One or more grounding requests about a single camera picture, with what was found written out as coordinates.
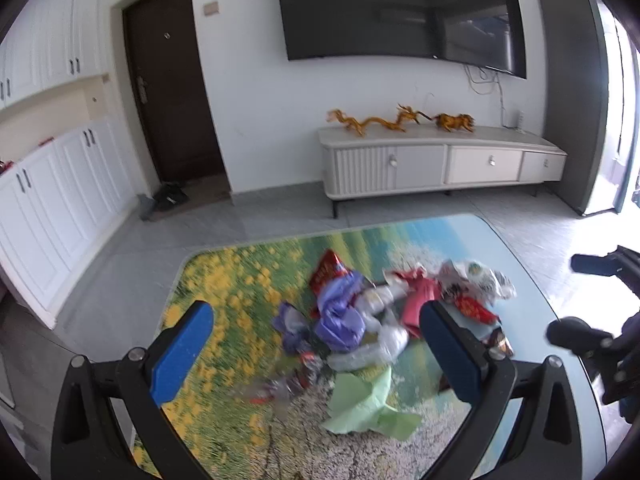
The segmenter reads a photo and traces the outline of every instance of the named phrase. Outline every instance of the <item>tv stand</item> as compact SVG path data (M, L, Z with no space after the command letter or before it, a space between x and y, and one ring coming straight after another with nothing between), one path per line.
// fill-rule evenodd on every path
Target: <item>tv stand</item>
M355 198L560 180L566 160L542 137L490 126L449 133L432 124L406 132L373 125L365 137L334 126L318 136L334 218L338 202Z

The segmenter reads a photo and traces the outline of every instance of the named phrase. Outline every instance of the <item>green paper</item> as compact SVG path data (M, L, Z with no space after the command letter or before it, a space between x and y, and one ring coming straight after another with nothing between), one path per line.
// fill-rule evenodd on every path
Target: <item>green paper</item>
M331 418L324 421L322 427L338 434L372 430L398 440L408 439L422 417L398 412L387 405L390 389L391 367L372 383L353 374L337 374L334 393L327 406Z

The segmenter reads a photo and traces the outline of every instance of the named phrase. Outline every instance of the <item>metal screw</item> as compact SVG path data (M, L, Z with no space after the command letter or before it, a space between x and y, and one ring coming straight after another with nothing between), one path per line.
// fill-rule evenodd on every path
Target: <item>metal screw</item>
M489 357L494 361L502 361L506 357L506 355L497 348L489 348L488 353Z
M146 350L144 348L140 348L139 346L132 348L129 350L127 357L130 361L142 361L145 357Z
M559 358L557 355L550 355L549 356L549 364L553 368L562 368L562 359Z
M73 368L79 368L84 364L84 356L76 355L71 359L71 365Z

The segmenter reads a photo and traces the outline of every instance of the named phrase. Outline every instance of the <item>flat screen tv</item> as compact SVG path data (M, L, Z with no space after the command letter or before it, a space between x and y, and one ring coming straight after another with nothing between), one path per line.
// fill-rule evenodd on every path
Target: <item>flat screen tv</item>
M518 0L280 0L290 60L412 56L526 78Z

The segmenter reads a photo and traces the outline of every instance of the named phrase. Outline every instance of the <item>door handle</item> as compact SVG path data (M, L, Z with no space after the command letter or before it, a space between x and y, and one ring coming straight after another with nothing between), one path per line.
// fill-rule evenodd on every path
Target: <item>door handle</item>
M149 102L149 99L146 96L146 82L144 79L142 79L141 75L136 78L136 81L138 82L138 94L140 95L140 102L143 105L146 105Z

